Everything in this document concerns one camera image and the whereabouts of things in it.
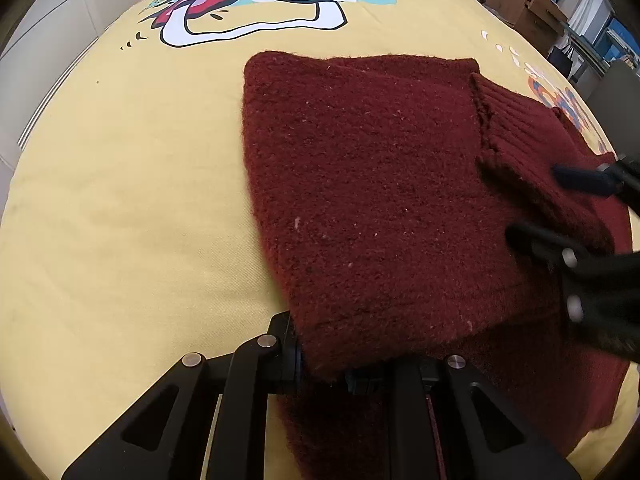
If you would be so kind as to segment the dark red knit sweater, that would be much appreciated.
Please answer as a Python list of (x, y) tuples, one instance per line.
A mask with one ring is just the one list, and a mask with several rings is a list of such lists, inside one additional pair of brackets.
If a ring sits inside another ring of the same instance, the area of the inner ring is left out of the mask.
[(610, 426), (629, 364), (560, 333), (560, 289), (514, 257), (525, 222), (632, 248), (618, 200), (563, 190), (596, 168), (562, 110), (472, 58), (254, 55), (244, 160), (262, 250), (317, 376), (417, 353), (468, 358), (562, 454)]

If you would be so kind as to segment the grey green chair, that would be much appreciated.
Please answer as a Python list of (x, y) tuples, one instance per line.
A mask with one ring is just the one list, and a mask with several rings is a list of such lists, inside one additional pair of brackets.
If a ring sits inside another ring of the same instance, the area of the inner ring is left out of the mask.
[(639, 76), (624, 61), (615, 61), (590, 94), (587, 103), (616, 153), (638, 156)]

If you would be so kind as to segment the wooden drawer cabinet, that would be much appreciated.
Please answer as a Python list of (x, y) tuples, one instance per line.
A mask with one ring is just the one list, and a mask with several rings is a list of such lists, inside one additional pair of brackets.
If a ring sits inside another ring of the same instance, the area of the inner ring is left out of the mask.
[(486, 6), (542, 56), (564, 35), (567, 17), (552, 0), (486, 0)]

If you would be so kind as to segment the yellow dinosaur print bedspread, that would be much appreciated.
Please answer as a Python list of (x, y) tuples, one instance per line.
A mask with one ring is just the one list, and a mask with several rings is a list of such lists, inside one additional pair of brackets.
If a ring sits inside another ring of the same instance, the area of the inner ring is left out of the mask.
[[(244, 160), (244, 68), (262, 52), (472, 58), (611, 149), (568, 81), (475, 0), (137, 1), (44, 102), (1, 219), (1, 393), (48, 478), (183, 353), (229, 351), (288, 307)], [(585, 477), (623, 439), (633, 379), (567, 454)]]

